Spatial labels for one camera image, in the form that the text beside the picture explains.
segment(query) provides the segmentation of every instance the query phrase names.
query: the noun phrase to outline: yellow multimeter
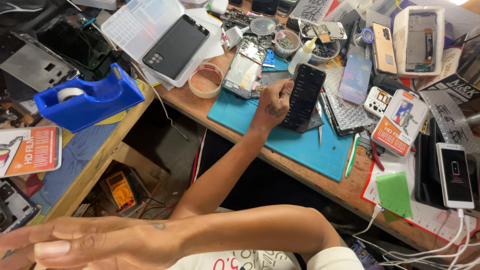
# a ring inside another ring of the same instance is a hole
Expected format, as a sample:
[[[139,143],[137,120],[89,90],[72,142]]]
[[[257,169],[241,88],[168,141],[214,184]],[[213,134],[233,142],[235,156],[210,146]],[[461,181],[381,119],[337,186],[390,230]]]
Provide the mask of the yellow multimeter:
[[[125,178],[123,171],[116,172],[109,176],[107,178],[107,184],[119,209],[124,209],[125,206],[131,207],[135,205],[132,188],[127,178]]]

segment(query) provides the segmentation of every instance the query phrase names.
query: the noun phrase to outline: forearm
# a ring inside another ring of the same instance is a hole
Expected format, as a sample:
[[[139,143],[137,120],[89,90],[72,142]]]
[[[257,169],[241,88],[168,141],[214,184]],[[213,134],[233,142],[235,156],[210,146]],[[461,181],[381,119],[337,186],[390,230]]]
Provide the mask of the forearm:
[[[185,255],[226,250],[289,251],[310,257],[340,246],[335,229],[314,209],[277,205],[183,219]]]
[[[249,129],[185,192],[170,219],[213,213],[262,149],[268,132]]]

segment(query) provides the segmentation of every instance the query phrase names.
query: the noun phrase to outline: white phone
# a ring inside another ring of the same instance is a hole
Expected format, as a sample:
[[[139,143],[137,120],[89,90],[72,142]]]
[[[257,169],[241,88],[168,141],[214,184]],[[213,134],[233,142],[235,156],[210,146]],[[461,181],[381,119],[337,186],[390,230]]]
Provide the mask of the white phone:
[[[437,157],[445,206],[473,209],[472,186],[463,146],[437,143]]]

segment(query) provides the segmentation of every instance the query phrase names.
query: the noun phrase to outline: blue silicone mat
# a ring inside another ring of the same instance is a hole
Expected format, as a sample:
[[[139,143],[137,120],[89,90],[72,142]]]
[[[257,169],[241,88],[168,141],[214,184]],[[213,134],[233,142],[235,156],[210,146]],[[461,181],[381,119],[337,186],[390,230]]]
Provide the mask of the blue silicone mat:
[[[275,56],[275,69],[286,70],[287,64]],[[208,112],[208,117],[245,134],[257,109],[258,99],[241,99],[222,90]],[[336,136],[326,121],[322,126],[322,148],[318,147],[318,128],[298,134],[275,127],[265,145],[280,154],[308,166],[334,180],[342,179],[353,135]]]

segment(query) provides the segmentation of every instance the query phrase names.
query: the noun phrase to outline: sleeve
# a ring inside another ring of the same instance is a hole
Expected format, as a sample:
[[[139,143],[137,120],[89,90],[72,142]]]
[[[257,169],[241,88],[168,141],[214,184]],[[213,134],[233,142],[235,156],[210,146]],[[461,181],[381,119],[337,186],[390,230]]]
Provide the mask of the sleeve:
[[[327,248],[313,256],[307,270],[364,270],[355,253],[342,246]]]

